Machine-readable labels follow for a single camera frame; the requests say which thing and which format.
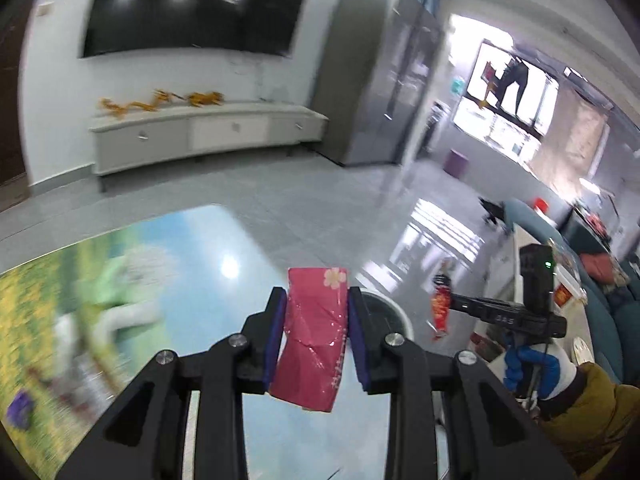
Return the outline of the right hand blue white glove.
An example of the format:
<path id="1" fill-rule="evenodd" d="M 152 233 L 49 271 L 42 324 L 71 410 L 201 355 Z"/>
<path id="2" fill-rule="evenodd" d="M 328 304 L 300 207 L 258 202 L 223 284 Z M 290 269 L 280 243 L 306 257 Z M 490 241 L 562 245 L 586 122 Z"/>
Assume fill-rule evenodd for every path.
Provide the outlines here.
<path id="1" fill-rule="evenodd" d="M 587 379 L 556 342 L 510 344 L 504 356 L 503 385 L 513 393 L 534 385 L 538 402 L 546 410 L 564 412 L 584 392 Z"/>

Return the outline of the mustard yellow sleeve forearm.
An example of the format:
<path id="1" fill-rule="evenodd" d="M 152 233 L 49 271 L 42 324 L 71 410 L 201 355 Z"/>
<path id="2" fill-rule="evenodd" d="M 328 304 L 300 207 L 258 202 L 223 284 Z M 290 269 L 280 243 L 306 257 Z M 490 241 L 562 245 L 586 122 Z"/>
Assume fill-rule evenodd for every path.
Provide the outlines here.
<path id="1" fill-rule="evenodd" d="M 577 367 L 573 382 L 540 404 L 539 426 L 579 479 L 639 477 L 639 389 L 602 367 Z"/>

